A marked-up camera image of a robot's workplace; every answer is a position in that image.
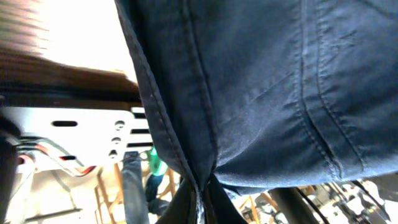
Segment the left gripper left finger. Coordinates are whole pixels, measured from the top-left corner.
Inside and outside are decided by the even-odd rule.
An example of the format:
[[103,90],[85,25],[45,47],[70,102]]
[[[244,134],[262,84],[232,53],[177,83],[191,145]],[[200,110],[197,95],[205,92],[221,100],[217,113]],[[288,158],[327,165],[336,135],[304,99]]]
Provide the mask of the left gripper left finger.
[[197,191],[183,179],[174,198],[156,224],[197,224]]

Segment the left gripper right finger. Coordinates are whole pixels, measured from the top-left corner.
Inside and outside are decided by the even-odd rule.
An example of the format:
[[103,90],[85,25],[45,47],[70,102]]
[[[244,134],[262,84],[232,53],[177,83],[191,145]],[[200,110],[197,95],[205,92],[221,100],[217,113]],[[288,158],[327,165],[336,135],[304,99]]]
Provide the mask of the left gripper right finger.
[[214,174],[203,191],[206,224],[247,224]]

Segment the navy blue shorts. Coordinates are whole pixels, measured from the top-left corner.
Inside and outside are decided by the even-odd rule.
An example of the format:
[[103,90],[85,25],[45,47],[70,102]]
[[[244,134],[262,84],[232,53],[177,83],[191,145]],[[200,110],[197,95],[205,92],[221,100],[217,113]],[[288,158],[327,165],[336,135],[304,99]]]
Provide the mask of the navy blue shorts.
[[397,171],[397,1],[117,1],[159,157],[251,194]]

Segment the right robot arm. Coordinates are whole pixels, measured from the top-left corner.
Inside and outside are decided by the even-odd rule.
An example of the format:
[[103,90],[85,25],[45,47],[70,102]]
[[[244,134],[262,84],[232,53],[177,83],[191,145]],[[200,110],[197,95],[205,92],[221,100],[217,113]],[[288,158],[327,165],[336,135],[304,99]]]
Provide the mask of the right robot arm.
[[298,188],[276,188],[269,191],[290,224],[319,224],[315,212],[325,224],[330,224],[320,209]]

